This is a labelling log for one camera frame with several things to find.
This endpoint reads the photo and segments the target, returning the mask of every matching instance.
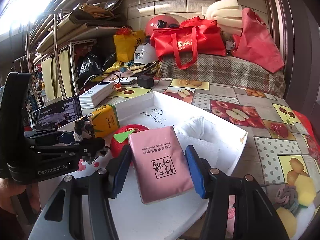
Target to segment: phone screen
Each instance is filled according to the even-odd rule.
[[[57,129],[82,117],[79,97],[73,96],[33,112],[36,130]]]

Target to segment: pink tissue packet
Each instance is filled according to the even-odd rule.
[[[187,160],[172,126],[132,133],[129,143],[144,204],[193,188]]]

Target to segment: red tote bag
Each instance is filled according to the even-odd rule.
[[[242,10],[242,22],[241,37],[233,35],[236,48],[232,55],[253,62],[271,73],[279,71],[284,62],[266,24],[250,8]]]
[[[198,53],[226,55],[220,32],[216,20],[194,17],[179,28],[154,29],[150,43],[158,57],[174,54],[178,68],[186,69],[196,62]],[[179,52],[192,52],[192,61],[181,65]]]

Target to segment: plaid blanket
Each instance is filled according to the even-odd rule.
[[[191,53],[180,54],[181,63],[191,61]],[[160,77],[199,80],[250,88],[278,97],[285,90],[284,76],[281,71],[274,74],[255,63],[235,57],[221,57],[199,54],[195,64],[180,70],[173,55],[164,56],[160,67]]]

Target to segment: white helmet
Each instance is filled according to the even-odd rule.
[[[147,65],[148,63],[157,61],[156,49],[150,43],[140,44],[134,53],[134,63]]]

